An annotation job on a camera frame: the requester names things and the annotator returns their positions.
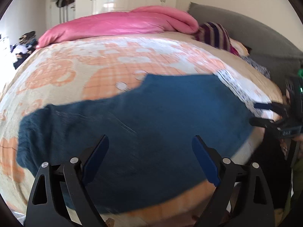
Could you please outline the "blue denim lace-trimmed pants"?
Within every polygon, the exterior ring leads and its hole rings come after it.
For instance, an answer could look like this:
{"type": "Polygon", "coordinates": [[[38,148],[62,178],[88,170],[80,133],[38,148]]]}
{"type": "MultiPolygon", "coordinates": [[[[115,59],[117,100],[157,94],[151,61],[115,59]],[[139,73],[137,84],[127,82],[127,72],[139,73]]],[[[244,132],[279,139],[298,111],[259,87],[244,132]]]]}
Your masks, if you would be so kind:
{"type": "Polygon", "coordinates": [[[101,214],[172,199],[205,180],[192,150],[199,135],[232,157],[252,132],[252,113],[215,75],[147,75],[120,95],[47,105],[20,122],[16,161],[36,174],[66,162],[103,135],[109,149],[87,191],[101,214]]]}

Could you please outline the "grey quilted headboard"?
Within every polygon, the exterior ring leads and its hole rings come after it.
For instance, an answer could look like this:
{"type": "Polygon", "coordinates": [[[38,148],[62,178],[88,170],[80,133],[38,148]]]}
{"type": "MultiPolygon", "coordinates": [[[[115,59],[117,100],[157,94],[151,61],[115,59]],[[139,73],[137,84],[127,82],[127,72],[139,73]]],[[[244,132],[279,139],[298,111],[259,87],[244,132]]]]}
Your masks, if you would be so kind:
{"type": "Polygon", "coordinates": [[[286,88],[286,76],[296,74],[302,65],[300,49],[286,37],[255,19],[230,10],[192,2],[187,12],[199,24],[221,24],[232,39],[251,48],[250,58],[270,71],[271,80],[281,91],[286,88]]]}

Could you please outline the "cream pillow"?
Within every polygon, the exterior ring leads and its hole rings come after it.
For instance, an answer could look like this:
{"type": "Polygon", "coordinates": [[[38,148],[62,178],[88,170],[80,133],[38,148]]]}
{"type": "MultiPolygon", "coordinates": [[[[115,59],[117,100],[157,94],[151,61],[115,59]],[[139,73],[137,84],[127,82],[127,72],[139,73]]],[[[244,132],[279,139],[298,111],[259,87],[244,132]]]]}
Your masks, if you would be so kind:
{"type": "Polygon", "coordinates": [[[248,49],[239,41],[230,38],[231,52],[237,56],[249,56],[248,49]]]}

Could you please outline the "purple striped garment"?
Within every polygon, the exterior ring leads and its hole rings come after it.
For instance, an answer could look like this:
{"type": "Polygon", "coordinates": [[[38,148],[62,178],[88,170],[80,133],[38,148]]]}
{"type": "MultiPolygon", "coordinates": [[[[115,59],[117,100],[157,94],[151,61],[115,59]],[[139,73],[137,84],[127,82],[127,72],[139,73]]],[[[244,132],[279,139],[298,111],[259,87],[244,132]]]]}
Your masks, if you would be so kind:
{"type": "Polygon", "coordinates": [[[206,22],[199,26],[195,40],[240,56],[232,46],[228,32],[221,24],[206,22]]]}

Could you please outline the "cream orange patterned blanket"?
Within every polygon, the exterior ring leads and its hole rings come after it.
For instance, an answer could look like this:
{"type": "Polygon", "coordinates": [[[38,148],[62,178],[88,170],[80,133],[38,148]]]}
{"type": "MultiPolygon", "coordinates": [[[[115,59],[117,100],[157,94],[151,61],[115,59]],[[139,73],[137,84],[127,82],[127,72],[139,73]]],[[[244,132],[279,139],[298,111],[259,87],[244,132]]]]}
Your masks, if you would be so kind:
{"type": "Polygon", "coordinates": [[[238,56],[178,32],[93,37],[35,51],[1,90],[1,195],[25,214],[34,178],[16,162],[21,119],[48,104],[115,96],[148,73],[216,74],[229,70],[256,101],[282,102],[279,87],[238,56]]]}

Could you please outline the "pink quilt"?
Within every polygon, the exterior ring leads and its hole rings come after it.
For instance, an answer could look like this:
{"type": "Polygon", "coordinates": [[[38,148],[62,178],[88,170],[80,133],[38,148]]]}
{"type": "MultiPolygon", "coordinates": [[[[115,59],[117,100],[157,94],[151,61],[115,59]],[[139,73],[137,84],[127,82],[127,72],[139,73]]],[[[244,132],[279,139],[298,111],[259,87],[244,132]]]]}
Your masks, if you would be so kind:
{"type": "Polygon", "coordinates": [[[185,11],[173,7],[143,6],[129,12],[100,13],[58,24],[38,39],[38,47],[98,36],[153,34],[165,31],[194,34],[198,28],[196,19],[185,11]]]}

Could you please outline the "pile of clothes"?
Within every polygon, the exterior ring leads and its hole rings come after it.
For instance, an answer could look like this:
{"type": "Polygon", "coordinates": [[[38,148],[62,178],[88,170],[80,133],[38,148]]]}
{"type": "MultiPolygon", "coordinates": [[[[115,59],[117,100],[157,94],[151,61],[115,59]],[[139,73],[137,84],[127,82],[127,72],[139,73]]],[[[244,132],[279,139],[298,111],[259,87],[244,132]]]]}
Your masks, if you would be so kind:
{"type": "Polygon", "coordinates": [[[30,31],[23,34],[19,41],[11,46],[11,53],[16,58],[13,63],[15,70],[36,50],[37,45],[36,32],[30,31]]]}

